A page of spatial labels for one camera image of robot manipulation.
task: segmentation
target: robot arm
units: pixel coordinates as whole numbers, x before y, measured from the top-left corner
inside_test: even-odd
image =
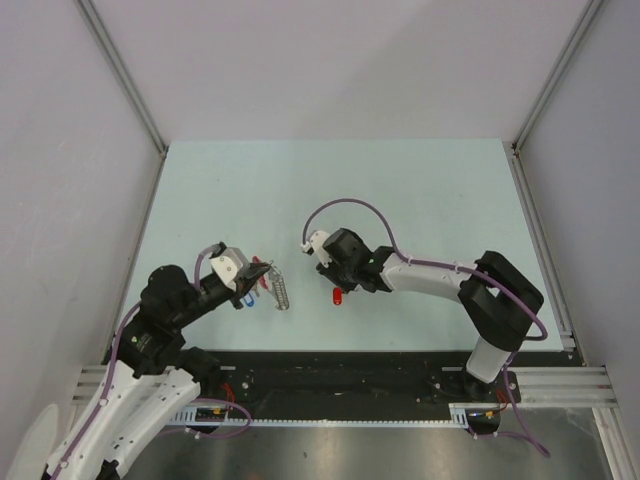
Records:
[[[355,232],[345,228],[332,235],[316,231],[302,248],[309,255],[315,254],[319,260],[316,270],[345,293],[356,287],[371,293],[411,291],[461,303],[480,333],[464,372],[465,388],[478,400],[509,356],[520,349],[531,327],[531,318],[502,293],[494,295],[490,286],[475,275],[458,268],[409,264],[391,247],[378,247],[372,252]],[[453,263],[489,274],[534,313],[540,310],[542,294],[499,253],[486,252],[475,262]]]
[[[202,351],[180,351],[185,343],[181,330],[227,301],[242,308],[240,300],[270,266],[251,263],[224,243],[214,247],[210,262],[214,271],[198,289],[175,265],[150,275],[138,313],[113,347],[115,362],[79,421],[49,457],[44,479],[121,478],[163,422],[200,394],[202,382],[219,381],[215,359]],[[167,375],[170,365],[177,368]],[[159,382],[160,389],[131,416]]]

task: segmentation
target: metal spring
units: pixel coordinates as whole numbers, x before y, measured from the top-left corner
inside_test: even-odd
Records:
[[[278,310],[289,309],[289,296],[287,295],[287,288],[284,285],[284,277],[275,268],[271,267],[269,270],[269,282],[271,282],[271,288],[273,289],[273,296],[278,302],[276,308]]]

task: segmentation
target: wall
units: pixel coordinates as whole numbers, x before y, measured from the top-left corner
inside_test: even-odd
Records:
[[[640,2],[608,2],[523,150],[579,340],[640,451]]]
[[[73,2],[0,5],[0,478],[65,425],[113,325],[160,160]]]
[[[168,140],[512,140],[586,0],[96,0]]]

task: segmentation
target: white cylinder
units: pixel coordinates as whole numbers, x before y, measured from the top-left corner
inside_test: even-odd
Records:
[[[511,352],[500,350],[480,337],[467,360],[467,372],[484,383],[491,383],[500,373],[509,355]]]

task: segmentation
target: metal floor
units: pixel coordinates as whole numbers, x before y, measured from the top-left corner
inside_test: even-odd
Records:
[[[612,479],[590,409],[525,412],[551,451],[460,429],[253,428],[229,440],[152,442],[127,480]],[[511,412],[502,430],[518,430]]]

